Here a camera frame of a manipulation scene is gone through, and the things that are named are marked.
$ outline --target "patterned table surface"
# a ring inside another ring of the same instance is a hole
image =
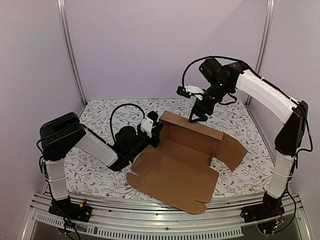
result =
[[[192,99],[136,99],[136,100],[95,100],[85,107],[80,121],[113,144],[109,120],[111,112],[120,104],[134,103],[149,111],[170,111],[189,117]],[[126,125],[137,126],[142,119],[138,109],[126,106],[118,109],[113,117],[115,133]],[[268,188],[274,164],[270,154],[245,106],[241,101],[228,106],[216,105],[213,115],[203,123],[238,139],[248,150],[240,166],[234,172],[213,158],[210,167],[219,172],[214,198],[264,192]],[[68,190],[95,197],[152,200],[152,197],[128,185],[126,175],[131,166],[120,172],[109,170],[100,161],[86,152],[73,148],[65,158],[65,173]]]

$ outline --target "purple wall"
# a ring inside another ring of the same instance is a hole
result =
[[[177,98],[186,66],[223,55],[253,67],[267,1],[66,1],[88,100]],[[186,82],[208,86],[194,67]]]
[[[313,153],[299,155],[299,167],[291,182],[306,210],[314,239],[320,239],[320,1],[276,1],[262,76],[297,100],[309,105],[308,121]],[[267,139],[274,139],[280,122],[256,101],[253,114]],[[309,148],[307,134],[303,147]]]
[[[0,239],[17,240],[34,192],[45,186],[39,128],[82,106],[57,1],[1,1],[0,22]]]

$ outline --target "open cardboard box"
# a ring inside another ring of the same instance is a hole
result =
[[[219,173],[210,168],[212,157],[234,171],[247,150],[235,138],[211,127],[189,123],[166,111],[160,146],[148,146],[134,161],[128,183],[165,204],[190,214],[203,213],[215,190]]]

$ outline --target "ventilation grille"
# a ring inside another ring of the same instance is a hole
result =
[[[39,222],[58,228],[63,228],[64,225],[64,221],[58,216],[51,216],[38,212],[36,218]],[[137,233],[111,230],[91,225],[88,225],[86,230],[78,229],[78,227],[77,230],[79,233],[113,240],[222,240],[243,236],[241,227],[195,233]]]

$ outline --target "wall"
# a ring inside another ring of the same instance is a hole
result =
[[[208,55],[240,58],[254,67],[267,7],[266,0],[65,4],[88,100],[178,98],[186,66]],[[186,83],[208,87],[196,66]]]
[[[320,1],[275,1],[274,18],[261,75],[309,105],[308,121],[315,146],[301,152],[291,188],[298,192],[314,239],[320,239]],[[273,146],[280,122],[256,101],[252,112]],[[303,147],[309,148],[307,134]]]
[[[45,186],[40,126],[81,104],[56,0],[0,2],[0,239],[17,240],[34,192]]]

